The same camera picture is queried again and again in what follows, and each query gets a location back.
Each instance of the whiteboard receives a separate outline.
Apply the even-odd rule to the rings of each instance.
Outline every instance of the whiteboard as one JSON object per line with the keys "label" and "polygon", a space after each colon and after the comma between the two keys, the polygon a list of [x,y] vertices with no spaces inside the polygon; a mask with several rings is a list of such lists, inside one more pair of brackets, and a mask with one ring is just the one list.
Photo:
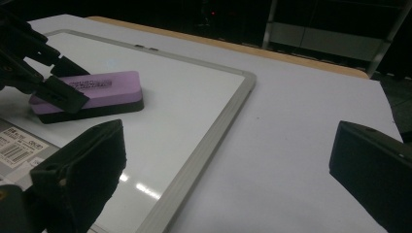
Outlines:
{"label": "whiteboard", "polygon": [[[30,111],[29,96],[6,87],[0,91],[0,117],[59,147],[95,124],[120,118],[127,165],[92,229],[164,232],[253,89],[255,75],[76,31],[47,36],[48,45],[91,74],[137,71],[145,108],[42,124]],[[51,67],[27,62],[50,75]]]}

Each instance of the barcode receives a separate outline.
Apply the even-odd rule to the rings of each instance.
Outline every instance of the barcode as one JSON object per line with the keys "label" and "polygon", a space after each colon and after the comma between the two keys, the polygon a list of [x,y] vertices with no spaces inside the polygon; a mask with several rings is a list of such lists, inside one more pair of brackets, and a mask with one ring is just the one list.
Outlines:
{"label": "barcode", "polygon": [[10,138],[16,139],[24,139],[25,136],[19,134],[14,128],[9,128],[8,130],[3,132],[5,135],[9,136]]}
{"label": "barcode", "polygon": [[18,163],[31,153],[32,152],[25,150],[23,147],[17,144],[11,144],[0,150],[0,154],[2,154],[5,159],[11,161],[12,163]]}
{"label": "barcode", "polygon": [[7,141],[7,139],[0,136],[0,147],[6,145],[8,143],[9,143],[9,141]]}

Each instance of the whiteboard frame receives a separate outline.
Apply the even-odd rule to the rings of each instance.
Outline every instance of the whiteboard frame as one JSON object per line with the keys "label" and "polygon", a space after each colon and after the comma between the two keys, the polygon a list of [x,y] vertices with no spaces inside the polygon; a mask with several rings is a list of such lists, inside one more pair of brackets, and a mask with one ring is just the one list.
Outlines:
{"label": "whiteboard frame", "polygon": [[[185,162],[176,177],[162,193],[161,198],[154,204],[154,207],[151,209],[145,220],[136,231],[137,233],[167,232],[169,227],[173,223],[174,218],[176,218],[179,210],[182,208],[186,199],[189,197],[190,192],[193,190],[195,184],[201,177],[203,171],[207,168],[208,163],[213,158],[215,151],[218,149],[219,144],[224,138],[224,135],[240,112],[250,92],[254,89],[257,80],[256,75],[251,72],[234,69],[211,62],[192,59],[186,56],[181,56],[153,48],[131,45],[128,43],[98,37],[75,30],[60,29],[46,33],[45,36],[49,37],[59,33],[68,33],[91,40],[108,43],[131,50],[143,51],[150,54],[155,54],[170,59],[176,59],[179,61],[184,61],[187,63],[200,65],[244,77],[244,81],[239,85],[237,90],[231,96],[230,100],[226,103],[219,116],[216,118],[200,143],[196,146],[195,150],[189,156],[189,159]],[[96,225],[93,225],[91,229],[95,232],[107,233],[105,230]]]}

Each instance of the table surface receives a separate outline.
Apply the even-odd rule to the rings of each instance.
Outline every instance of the table surface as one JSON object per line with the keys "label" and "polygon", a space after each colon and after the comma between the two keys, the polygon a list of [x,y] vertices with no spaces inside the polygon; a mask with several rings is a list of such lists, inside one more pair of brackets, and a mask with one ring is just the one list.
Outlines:
{"label": "table surface", "polygon": [[[97,19],[108,20],[83,19],[82,30],[257,75],[170,232],[386,232],[328,173],[340,120],[401,140],[378,82]],[[67,15],[32,26],[46,33],[55,20],[79,29],[80,19]]]}

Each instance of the purple eraser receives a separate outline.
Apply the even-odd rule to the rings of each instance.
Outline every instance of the purple eraser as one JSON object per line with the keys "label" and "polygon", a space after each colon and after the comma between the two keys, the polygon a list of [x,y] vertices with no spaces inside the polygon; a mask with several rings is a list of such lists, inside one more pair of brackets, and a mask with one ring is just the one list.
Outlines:
{"label": "purple eraser", "polygon": [[32,95],[29,104],[44,123],[136,112],[143,109],[142,87],[139,73],[136,71],[60,79],[82,92],[89,100],[78,113],[68,114]]}

